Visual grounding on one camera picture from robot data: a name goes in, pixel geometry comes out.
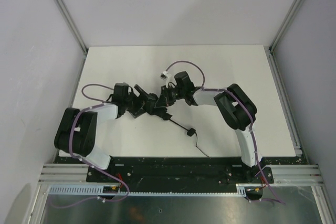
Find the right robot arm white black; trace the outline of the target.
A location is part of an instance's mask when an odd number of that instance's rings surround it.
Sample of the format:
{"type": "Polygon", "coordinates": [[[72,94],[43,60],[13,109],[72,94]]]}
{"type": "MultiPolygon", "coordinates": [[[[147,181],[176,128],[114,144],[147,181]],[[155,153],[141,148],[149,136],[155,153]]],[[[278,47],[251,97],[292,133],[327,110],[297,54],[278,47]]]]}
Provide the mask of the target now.
{"type": "Polygon", "coordinates": [[[155,104],[157,108],[172,106],[177,100],[184,100],[189,106],[217,107],[226,124],[237,135],[242,162],[251,168],[261,168],[263,157],[258,152],[254,134],[257,108],[239,85],[233,83],[221,89],[196,87],[185,71],[175,76],[164,71],[160,78],[165,81],[165,85],[161,86],[161,93],[155,104]]]}

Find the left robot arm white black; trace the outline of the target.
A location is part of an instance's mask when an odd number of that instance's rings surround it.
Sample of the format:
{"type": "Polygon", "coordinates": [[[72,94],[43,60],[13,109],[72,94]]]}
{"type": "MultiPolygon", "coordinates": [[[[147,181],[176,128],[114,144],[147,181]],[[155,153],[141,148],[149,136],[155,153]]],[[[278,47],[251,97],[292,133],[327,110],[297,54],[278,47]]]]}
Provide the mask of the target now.
{"type": "Polygon", "coordinates": [[[155,101],[138,85],[133,88],[117,83],[106,100],[85,109],[66,108],[59,124],[55,148],[70,154],[90,166],[106,170],[111,157],[96,145],[96,131],[100,124],[120,118],[128,111],[134,118],[145,113],[147,102],[155,101]]]}

